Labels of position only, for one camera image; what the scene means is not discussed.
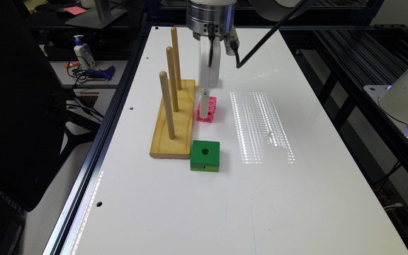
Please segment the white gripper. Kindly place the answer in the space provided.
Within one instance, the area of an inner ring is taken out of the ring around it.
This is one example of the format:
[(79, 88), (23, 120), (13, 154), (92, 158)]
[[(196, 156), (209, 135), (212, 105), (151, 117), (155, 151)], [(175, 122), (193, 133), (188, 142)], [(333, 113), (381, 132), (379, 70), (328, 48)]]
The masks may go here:
[(234, 48), (239, 46), (237, 35), (224, 35), (211, 40), (206, 35), (199, 39), (198, 86), (200, 90), (200, 118), (208, 117), (210, 90), (215, 89), (219, 81), (221, 41), (224, 42), (226, 54), (235, 56)]

